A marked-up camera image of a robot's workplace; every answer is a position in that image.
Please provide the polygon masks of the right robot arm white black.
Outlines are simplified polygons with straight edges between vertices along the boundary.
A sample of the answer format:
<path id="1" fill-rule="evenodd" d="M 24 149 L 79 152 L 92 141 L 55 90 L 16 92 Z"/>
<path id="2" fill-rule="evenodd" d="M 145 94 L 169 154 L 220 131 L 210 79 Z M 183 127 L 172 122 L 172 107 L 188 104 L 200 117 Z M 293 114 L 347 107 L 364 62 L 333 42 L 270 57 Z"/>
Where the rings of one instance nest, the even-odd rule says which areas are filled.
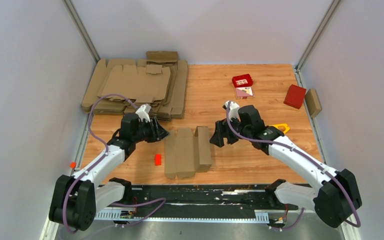
<path id="1" fill-rule="evenodd" d="M 343 223 L 355 228 L 361 226 L 357 210 L 362 206 L 362 199 L 357 179 L 350 170 L 337 170 L 302 150 L 283 131 L 266 125 L 253 105 L 239 106 L 228 100 L 223 108 L 225 118 L 215 122 L 211 144 L 221 148 L 246 140 L 255 149 L 286 164 L 308 183 L 302 186 L 276 180 L 265 195 L 270 208 L 295 205 L 314 211 L 332 228 Z"/>

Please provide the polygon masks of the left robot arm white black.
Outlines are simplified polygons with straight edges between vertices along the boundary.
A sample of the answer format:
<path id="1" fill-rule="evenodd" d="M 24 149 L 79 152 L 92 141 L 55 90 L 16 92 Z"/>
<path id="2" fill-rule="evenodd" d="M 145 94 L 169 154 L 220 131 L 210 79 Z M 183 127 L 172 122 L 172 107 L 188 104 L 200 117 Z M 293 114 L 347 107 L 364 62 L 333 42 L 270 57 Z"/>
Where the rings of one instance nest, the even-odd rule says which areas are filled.
<path id="1" fill-rule="evenodd" d="M 107 206 L 113 203 L 129 206 L 133 201 L 131 182 L 115 177 L 104 186 L 101 183 L 129 158 L 137 143 L 159 142 L 169 134 L 156 117 L 125 114 L 120 128 L 93 161 L 73 175 L 63 174 L 56 180 L 48 219 L 75 233 L 87 230 L 96 213 Z"/>

